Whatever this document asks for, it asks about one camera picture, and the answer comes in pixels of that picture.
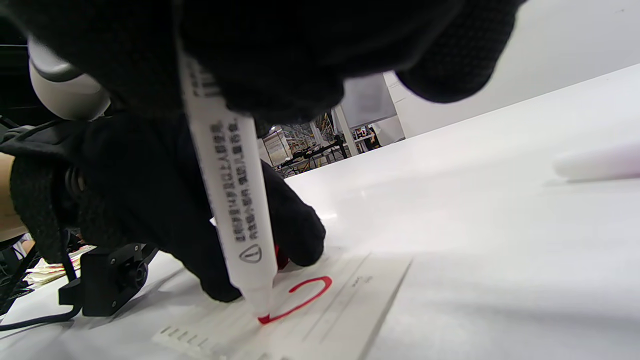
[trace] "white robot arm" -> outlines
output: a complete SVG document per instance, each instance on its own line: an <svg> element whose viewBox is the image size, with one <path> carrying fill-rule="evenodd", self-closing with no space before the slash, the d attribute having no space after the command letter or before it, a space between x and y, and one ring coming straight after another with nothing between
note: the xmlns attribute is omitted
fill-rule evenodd
<svg viewBox="0 0 640 360"><path fill-rule="evenodd" d="M109 107L108 92L91 76L29 37L29 76L49 111L65 120L93 120Z"/></svg>

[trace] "white pen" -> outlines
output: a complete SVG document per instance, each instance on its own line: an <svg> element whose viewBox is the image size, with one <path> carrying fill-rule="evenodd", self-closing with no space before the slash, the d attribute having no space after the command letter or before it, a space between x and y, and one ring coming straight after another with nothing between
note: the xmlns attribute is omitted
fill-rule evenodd
<svg viewBox="0 0 640 360"><path fill-rule="evenodd" d="M177 51L184 107L229 279L266 323L278 268L255 124L227 109L212 74L184 52L178 37Z"/></svg>

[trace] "white wall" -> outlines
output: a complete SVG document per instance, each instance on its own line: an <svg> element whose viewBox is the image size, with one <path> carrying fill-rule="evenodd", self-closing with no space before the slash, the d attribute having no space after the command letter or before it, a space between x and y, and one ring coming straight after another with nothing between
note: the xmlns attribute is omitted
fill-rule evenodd
<svg viewBox="0 0 640 360"><path fill-rule="evenodd" d="M404 131L397 116L379 121L372 126L378 136L378 142L382 146L389 145L404 138Z"/></svg>
<svg viewBox="0 0 640 360"><path fill-rule="evenodd" d="M640 63L639 0L529 0L492 80L454 104L385 75L407 138Z"/></svg>

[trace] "warning symbol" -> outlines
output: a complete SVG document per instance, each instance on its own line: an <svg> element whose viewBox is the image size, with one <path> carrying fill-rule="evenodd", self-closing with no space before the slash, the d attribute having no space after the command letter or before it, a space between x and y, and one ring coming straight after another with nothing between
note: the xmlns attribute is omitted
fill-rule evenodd
<svg viewBox="0 0 640 360"><path fill-rule="evenodd" d="M262 249L260 245L255 244L246 248L240 253L240 260L249 264L257 264L262 260Z"/></svg>

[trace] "person's arm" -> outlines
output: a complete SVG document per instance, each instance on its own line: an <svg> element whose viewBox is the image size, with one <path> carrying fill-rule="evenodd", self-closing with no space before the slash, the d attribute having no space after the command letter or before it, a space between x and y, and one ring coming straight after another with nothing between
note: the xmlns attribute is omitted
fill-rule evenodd
<svg viewBox="0 0 640 360"><path fill-rule="evenodd" d="M13 156L0 153L0 242L27 232L13 209L9 180Z"/></svg>

